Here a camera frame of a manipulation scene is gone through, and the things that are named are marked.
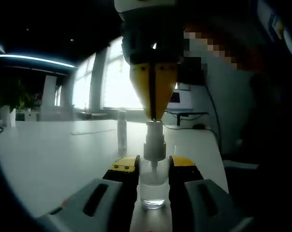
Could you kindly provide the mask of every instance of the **wall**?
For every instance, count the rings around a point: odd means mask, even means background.
[[[248,49],[264,43],[255,25],[249,21],[235,21],[227,18],[213,18],[214,24],[234,35]],[[248,119],[249,111],[254,107],[249,80],[254,72],[234,69],[224,59],[215,57],[207,46],[197,39],[190,39],[191,57],[201,57],[207,64],[206,82],[213,97],[219,115],[222,136],[222,154],[236,150],[239,133]],[[210,113],[212,128],[218,133],[215,112],[209,100],[205,100]]]
[[[54,106],[55,92],[56,92],[56,81],[57,81],[56,76],[46,75],[41,107]]]
[[[107,49],[97,52],[94,61],[92,79],[90,85],[90,110],[94,113],[101,113],[101,86],[102,77],[104,72],[105,58],[107,54]]]

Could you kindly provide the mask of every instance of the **white table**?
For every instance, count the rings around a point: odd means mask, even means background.
[[[127,154],[143,155],[146,125],[128,122],[127,135]],[[228,192],[212,132],[164,128],[164,135],[167,156],[176,150],[176,155],[190,158],[204,179],[213,180]],[[15,128],[4,128],[0,134],[0,165],[14,193],[36,218],[59,206],[94,178],[102,178],[117,158],[114,120],[17,121]],[[155,212],[150,217],[157,218]]]

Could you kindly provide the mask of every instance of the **pixelated area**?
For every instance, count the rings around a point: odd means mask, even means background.
[[[198,45],[206,46],[207,51],[213,56],[222,58],[229,63],[233,69],[250,70],[257,69],[255,66],[256,56],[248,51],[243,44],[230,34],[213,26],[200,27],[198,25],[187,25],[184,32],[184,40],[196,40]],[[192,56],[190,48],[184,46],[184,56]]]

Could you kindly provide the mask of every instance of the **bright window light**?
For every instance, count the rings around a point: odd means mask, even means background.
[[[142,109],[130,81],[130,65],[122,53],[121,38],[111,43],[105,62],[102,102],[103,108]]]
[[[36,58],[36,57],[26,57],[26,56],[19,56],[19,55],[0,55],[0,57],[32,59],[32,60],[38,60],[38,61],[43,61],[43,62],[47,62],[47,63],[53,63],[53,64],[58,64],[58,65],[63,65],[63,66],[67,66],[67,67],[70,67],[70,68],[74,68],[75,67],[75,66],[73,66],[71,64],[65,64],[65,63],[60,63],[60,62],[53,61],[53,60],[41,59],[41,58]]]
[[[55,93],[55,106],[60,106],[61,88],[62,86],[60,86]]]
[[[89,109],[90,84],[92,77],[93,64],[96,54],[86,59],[77,68],[74,77],[73,105],[77,109]]]

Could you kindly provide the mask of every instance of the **spray bottle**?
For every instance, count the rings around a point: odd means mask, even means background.
[[[148,209],[160,208],[168,197],[168,159],[163,124],[147,122],[144,143],[144,157],[140,160],[140,195],[142,206]]]
[[[127,151],[127,121],[126,111],[123,110],[118,112],[117,135],[118,152],[120,155],[124,156]]]

